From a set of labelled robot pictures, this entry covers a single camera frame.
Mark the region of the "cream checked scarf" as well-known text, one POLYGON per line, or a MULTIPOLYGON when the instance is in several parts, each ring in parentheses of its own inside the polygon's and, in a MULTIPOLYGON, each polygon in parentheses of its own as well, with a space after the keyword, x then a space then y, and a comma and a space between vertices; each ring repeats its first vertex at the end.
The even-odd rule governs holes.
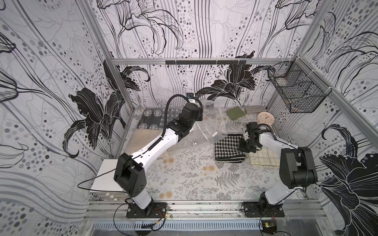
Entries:
POLYGON ((257 150, 256 153, 250 152, 246 157, 251 165, 267 166, 272 168, 279 168, 280 158, 270 149, 263 147, 257 150))

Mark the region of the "clear plastic vacuum bag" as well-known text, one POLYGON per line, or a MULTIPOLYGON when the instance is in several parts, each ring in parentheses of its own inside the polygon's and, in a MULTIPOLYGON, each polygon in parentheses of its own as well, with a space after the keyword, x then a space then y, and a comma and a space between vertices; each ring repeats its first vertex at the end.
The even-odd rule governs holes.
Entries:
POLYGON ((202 104, 204 106, 203 120, 195 122, 189 134, 167 150, 169 154, 214 145, 228 136, 227 115, 225 114, 227 109, 211 100, 204 100, 202 104))

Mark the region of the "black white houndstooth scarf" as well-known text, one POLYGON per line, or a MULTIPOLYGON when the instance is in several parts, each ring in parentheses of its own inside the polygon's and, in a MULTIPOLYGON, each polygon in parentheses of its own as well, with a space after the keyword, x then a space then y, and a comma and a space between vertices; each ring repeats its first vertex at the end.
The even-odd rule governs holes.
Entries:
POLYGON ((242 163, 246 156, 239 149, 241 134, 229 134, 215 143, 215 161, 225 163, 242 163))

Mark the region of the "green scarf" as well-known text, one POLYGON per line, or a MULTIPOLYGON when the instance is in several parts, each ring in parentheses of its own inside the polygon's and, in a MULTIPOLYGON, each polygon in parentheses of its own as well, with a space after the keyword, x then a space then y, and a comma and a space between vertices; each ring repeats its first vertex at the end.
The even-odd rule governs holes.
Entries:
POLYGON ((232 121, 236 121, 246 115, 246 113, 239 106, 227 110, 226 114, 232 121))

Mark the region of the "black patterned cloth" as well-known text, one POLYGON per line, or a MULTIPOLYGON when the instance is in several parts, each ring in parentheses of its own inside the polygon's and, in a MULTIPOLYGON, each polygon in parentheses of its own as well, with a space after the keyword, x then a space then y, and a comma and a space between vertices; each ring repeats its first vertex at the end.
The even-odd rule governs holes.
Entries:
MULTIPOLYGON (((181 109, 169 108, 167 110, 167 121, 170 122, 178 117, 181 109)), ((164 127, 165 109, 164 108, 146 108, 138 123, 138 129, 161 130, 164 127)))

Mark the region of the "beige fluffy cloth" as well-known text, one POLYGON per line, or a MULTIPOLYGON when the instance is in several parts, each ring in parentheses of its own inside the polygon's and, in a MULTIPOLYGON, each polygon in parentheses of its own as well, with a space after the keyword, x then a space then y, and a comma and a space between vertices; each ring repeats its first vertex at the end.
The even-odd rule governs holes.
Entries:
POLYGON ((160 136, 162 130, 154 129, 135 129, 133 133, 126 138, 122 153, 131 155, 149 144, 156 137, 160 136))

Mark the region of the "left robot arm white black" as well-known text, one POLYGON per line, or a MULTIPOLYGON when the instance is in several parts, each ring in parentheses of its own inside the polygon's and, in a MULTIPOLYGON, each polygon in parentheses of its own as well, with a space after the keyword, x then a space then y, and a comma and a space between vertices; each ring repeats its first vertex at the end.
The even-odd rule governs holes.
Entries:
POLYGON ((122 154, 115 168, 114 181, 124 190, 142 210, 152 205, 148 194, 146 172, 166 150, 180 142, 193 128, 195 122, 203 119, 201 103, 187 103, 179 116, 165 122, 162 133, 145 147, 131 155, 122 154))

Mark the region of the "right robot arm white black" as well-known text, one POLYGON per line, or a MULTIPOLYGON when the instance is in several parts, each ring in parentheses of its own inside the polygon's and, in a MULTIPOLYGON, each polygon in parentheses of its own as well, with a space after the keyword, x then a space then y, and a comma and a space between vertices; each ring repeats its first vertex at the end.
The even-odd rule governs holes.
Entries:
POLYGON ((268 191, 261 194, 261 208, 282 205, 296 190, 306 190, 318 182, 318 173, 312 151, 308 147, 298 147, 279 138, 267 124, 250 122, 244 136, 239 141, 239 149, 244 153, 257 153, 268 148, 279 158, 279 180, 268 191))

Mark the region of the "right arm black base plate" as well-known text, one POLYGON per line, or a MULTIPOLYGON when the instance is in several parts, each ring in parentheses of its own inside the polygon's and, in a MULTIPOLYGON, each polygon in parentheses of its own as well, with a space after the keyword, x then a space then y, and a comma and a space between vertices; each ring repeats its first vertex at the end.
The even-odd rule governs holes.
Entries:
POLYGON ((270 205, 270 204, 263 204, 259 202, 243 202, 240 210, 242 213, 244 213, 244 215, 247 218, 285 217, 282 205, 270 205))

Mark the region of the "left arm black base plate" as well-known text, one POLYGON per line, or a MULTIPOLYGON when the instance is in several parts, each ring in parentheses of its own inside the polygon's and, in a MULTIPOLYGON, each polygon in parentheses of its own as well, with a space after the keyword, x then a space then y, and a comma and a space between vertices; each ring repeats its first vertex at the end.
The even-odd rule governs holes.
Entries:
POLYGON ((129 204, 126 217, 131 219, 137 218, 164 218, 167 211, 167 203, 152 201, 146 209, 141 209, 137 204, 129 204))

